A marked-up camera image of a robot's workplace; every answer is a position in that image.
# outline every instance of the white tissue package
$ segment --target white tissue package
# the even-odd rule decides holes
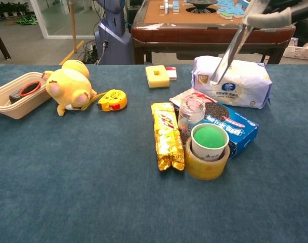
[[[209,81],[220,60],[212,56],[195,58],[192,87],[225,105],[263,108],[272,87],[264,63],[234,60],[221,82],[214,86]]]

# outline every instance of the glass jar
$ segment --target glass jar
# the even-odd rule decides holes
[[[183,144],[191,136],[191,130],[202,122],[205,116],[205,103],[196,96],[190,95],[182,100],[179,110],[179,130]]]

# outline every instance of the yellow sponge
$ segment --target yellow sponge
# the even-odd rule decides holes
[[[146,67],[146,77],[150,88],[169,87],[169,77],[163,65]]]

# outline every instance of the tape roll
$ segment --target tape roll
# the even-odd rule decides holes
[[[200,180],[214,180],[224,171],[229,158],[230,148],[227,145],[222,157],[216,161],[205,161],[192,153],[192,138],[188,138],[185,145],[185,170],[194,178]]]

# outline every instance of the red rubber band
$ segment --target red rubber band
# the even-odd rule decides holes
[[[30,85],[33,85],[33,84],[38,84],[38,85],[37,85],[36,88],[34,88],[32,91],[28,92],[27,94],[22,94],[22,92],[24,92],[26,88],[28,88]],[[34,82],[31,82],[31,83],[28,83],[25,87],[23,87],[20,90],[19,95],[21,97],[25,97],[27,95],[31,95],[33,92],[36,92],[39,88],[40,88],[40,81],[34,81]]]

